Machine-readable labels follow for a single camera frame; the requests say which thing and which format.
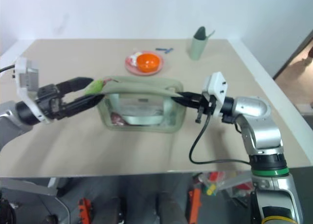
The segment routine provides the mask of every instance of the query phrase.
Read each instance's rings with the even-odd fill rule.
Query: beige tabletop
[[[37,40],[23,54],[36,62],[40,86],[86,76],[131,75],[125,57],[135,51],[172,47],[162,54],[163,70],[155,76],[180,80],[184,90],[199,92],[206,76],[221,71],[228,82],[227,96],[266,95],[227,40],[210,40],[199,61],[186,54],[186,40]],[[82,93],[72,94],[72,99]],[[0,78],[0,101],[18,101],[11,73]],[[310,165],[309,160],[275,108],[289,167]],[[249,169],[244,164],[194,165],[189,149],[201,130],[196,110],[187,109],[175,134],[116,132],[104,127],[96,108],[74,117],[38,124],[9,142],[0,153],[1,177],[66,177],[143,174],[173,171]],[[195,160],[248,160],[241,135],[233,125],[213,119],[194,150]]]

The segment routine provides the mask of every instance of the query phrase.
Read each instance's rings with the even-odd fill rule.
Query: green ring
[[[279,176],[289,173],[289,168],[278,170],[252,170],[253,175],[262,177]]]

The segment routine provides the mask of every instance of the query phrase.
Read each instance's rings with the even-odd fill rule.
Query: floor
[[[304,213],[305,223],[313,223],[311,204],[313,194],[313,167],[291,170],[298,189]],[[47,179],[30,179],[37,184],[46,184]],[[192,184],[192,174],[155,174],[138,176],[107,176],[92,178],[72,178],[65,187],[67,192],[60,199],[71,211],[71,223],[78,223],[77,202],[86,197],[93,202],[95,217],[93,223],[108,223],[112,198],[125,197],[127,200],[128,224],[158,224],[156,215],[156,195],[160,191],[167,191],[178,202],[181,209],[186,209],[187,191]],[[53,198],[26,192],[3,190],[3,197],[11,202],[19,202],[21,206],[16,210],[18,224],[40,224],[48,214],[56,214],[60,223],[66,224],[65,209]],[[198,223],[219,224],[248,224],[248,208],[235,202],[226,193],[217,196],[201,196]]]
[[[301,51],[275,79],[277,85],[295,105],[313,102],[313,63],[304,65],[313,40]]]

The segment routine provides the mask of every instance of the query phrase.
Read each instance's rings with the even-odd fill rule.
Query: pink object
[[[143,53],[143,54],[146,54],[146,53],[154,54],[160,59],[160,65],[157,67],[157,70],[153,71],[153,72],[142,72],[137,68],[137,66],[132,65],[132,60],[131,60],[130,56],[127,56],[125,59],[125,68],[127,71],[129,71],[132,74],[138,75],[138,76],[151,76],[151,75],[154,75],[154,74],[158,73],[159,71],[161,71],[161,69],[163,68],[163,63],[164,63],[162,56],[160,56],[158,53],[155,53],[152,51],[141,51],[141,53]]]

